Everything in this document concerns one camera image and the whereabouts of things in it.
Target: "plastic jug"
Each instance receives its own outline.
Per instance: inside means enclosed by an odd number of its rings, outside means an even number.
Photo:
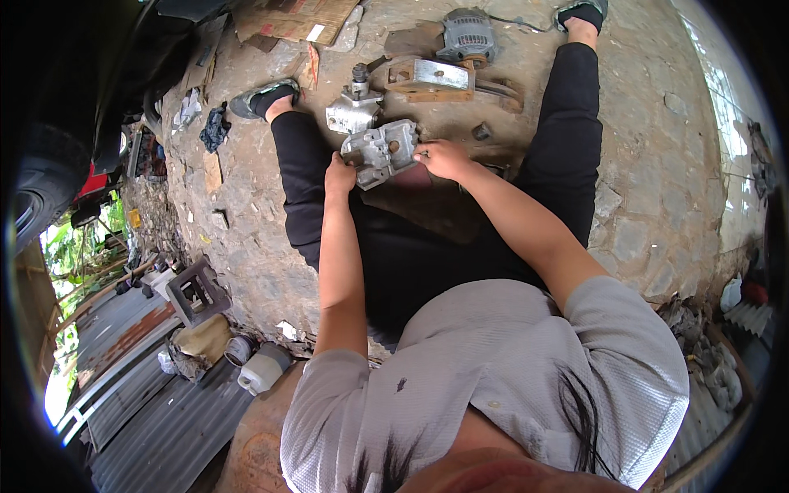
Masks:
[[[238,385],[252,395],[265,392],[271,389],[288,369],[291,361],[290,354],[285,349],[273,342],[267,342],[241,367]]]

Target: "wire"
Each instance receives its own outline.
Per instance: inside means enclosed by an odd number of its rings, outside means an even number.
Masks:
[[[532,30],[537,31],[537,32],[548,32],[548,31],[551,30],[551,29],[548,29],[548,30],[540,29],[537,26],[531,25],[528,22],[525,22],[522,17],[515,17],[512,20],[510,20],[510,19],[502,19],[501,17],[492,16],[490,14],[488,14],[488,17],[490,17],[494,21],[498,21],[498,22],[506,22],[507,24],[517,24],[517,25],[521,25],[521,26],[526,26],[527,28],[532,29]]]

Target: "grey shirt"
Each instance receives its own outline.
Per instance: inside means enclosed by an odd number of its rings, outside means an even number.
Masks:
[[[415,446],[413,475],[446,455],[469,403],[536,460],[573,470],[579,441],[559,402],[564,366],[594,397],[600,456],[616,479],[639,488],[687,409],[682,352],[641,297],[610,277],[576,288],[564,315],[523,282],[470,282],[417,312],[380,369],[346,349],[317,355],[282,430],[288,486],[344,491],[365,452],[373,491],[390,435],[401,450]]]

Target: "black hair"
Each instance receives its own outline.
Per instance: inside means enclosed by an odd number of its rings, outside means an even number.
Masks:
[[[575,459],[575,470],[605,475],[616,480],[616,476],[597,451],[600,421],[594,397],[578,375],[567,366],[559,367],[559,402],[564,417],[573,428],[573,433],[581,441]],[[406,482],[409,464],[416,447],[417,444],[414,443],[403,450],[395,442],[394,434],[389,434],[387,448],[383,454],[383,470],[378,493],[395,493]],[[367,451],[364,450],[361,453],[356,477],[348,476],[346,479],[348,493],[363,493],[368,472],[369,459]]]

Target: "hand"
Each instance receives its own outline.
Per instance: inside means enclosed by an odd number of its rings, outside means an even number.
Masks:
[[[324,186],[326,188],[326,195],[343,195],[348,196],[356,184],[356,169],[353,168],[353,161],[342,161],[340,153],[335,151],[331,155],[331,164],[326,170],[326,179]]]
[[[445,139],[429,140],[417,145],[415,151],[413,158],[422,162],[428,171],[437,177],[448,178],[458,183],[464,172],[471,170],[474,165],[474,161],[469,159],[466,148]]]

